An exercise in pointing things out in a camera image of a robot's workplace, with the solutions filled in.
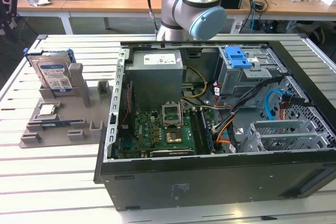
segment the wooden desk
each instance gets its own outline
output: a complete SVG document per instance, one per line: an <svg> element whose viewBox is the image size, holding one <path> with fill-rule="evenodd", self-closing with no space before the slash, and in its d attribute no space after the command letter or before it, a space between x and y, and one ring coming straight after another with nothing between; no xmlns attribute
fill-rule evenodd
<svg viewBox="0 0 336 224"><path fill-rule="evenodd" d="M328 6L318 0L311 2L291 2L290 0L267 0L268 10L264 13L267 15L300 15L300 16L336 16L336 6ZM249 0L242 1L242 8L249 8Z"/></svg>
<svg viewBox="0 0 336 224"><path fill-rule="evenodd" d="M311 2L291 2L290 0L267 0L269 7L260 19L278 20L336 20L336 6L328 6L317 0ZM156 17L161 15L161 0L151 0ZM240 26L250 12L248 0L243 0L240 9L227 9L227 18L233 19L231 33L238 33ZM19 1L21 16L60 17L66 34L73 34L70 17L103 17L108 29L109 17L148 18L147 0L53 0L52 5L31 7Z"/></svg>

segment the power connector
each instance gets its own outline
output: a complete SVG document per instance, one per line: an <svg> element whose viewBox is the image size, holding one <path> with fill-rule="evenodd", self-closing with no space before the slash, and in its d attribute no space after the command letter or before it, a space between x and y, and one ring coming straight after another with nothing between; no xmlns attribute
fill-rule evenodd
<svg viewBox="0 0 336 224"><path fill-rule="evenodd" d="M264 9L264 3L263 2L259 2L259 1L254 1L254 8L256 10L263 10Z"/></svg>

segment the slotted metal table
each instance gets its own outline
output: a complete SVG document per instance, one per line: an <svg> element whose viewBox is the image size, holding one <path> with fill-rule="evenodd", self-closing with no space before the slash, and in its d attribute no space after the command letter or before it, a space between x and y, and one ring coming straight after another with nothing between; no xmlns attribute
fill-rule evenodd
<svg viewBox="0 0 336 224"><path fill-rule="evenodd" d="M49 35L34 48L70 47L89 86L113 85L121 41L153 35ZM310 40L297 35L219 35L216 40L279 40L336 105L336 66ZM117 212L92 181L98 144L20 149L40 97L40 82L23 59L0 92L0 223L336 223L336 182L306 199Z"/></svg>

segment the floor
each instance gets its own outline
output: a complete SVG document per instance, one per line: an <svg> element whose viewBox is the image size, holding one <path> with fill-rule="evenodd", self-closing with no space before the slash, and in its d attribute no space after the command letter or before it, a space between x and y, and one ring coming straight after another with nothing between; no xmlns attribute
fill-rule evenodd
<svg viewBox="0 0 336 224"><path fill-rule="evenodd" d="M25 17L27 23L38 34L65 34L59 18L52 17ZM110 19L111 29L106 30L102 18L73 18L71 25L75 34L152 34L153 23L149 18L112 18ZM223 33L229 33L232 21L228 20ZM285 30L287 23L280 24L280 30ZM329 57L334 56L336 34L324 26L325 43L320 48ZM34 32L23 22L18 23L14 33L20 38L16 44L10 44L0 36L0 88L6 83L16 66L23 57L23 49L29 47L35 40ZM242 33L250 33L249 28L244 28Z"/></svg>

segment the table leg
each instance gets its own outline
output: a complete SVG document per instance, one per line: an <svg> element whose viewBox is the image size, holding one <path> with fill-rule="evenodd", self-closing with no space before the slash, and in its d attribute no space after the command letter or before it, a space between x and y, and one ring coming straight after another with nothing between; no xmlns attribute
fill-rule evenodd
<svg viewBox="0 0 336 224"><path fill-rule="evenodd" d="M109 18L104 18L104 24L105 24L105 29L106 30L110 30L111 29Z"/></svg>
<svg viewBox="0 0 336 224"><path fill-rule="evenodd" d="M235 17L232 27L231 27L230 34L239 34L244 19L245 19L244 16Z"/></svg>
<svg viewBox="0 0 336 224"><path fill-rule="evenodd" d="M62 13L60 18L62 20L65 33L67 35L74 34L74 32L72 31L71 23L70 23L70 15L68 13Z"/></svg>

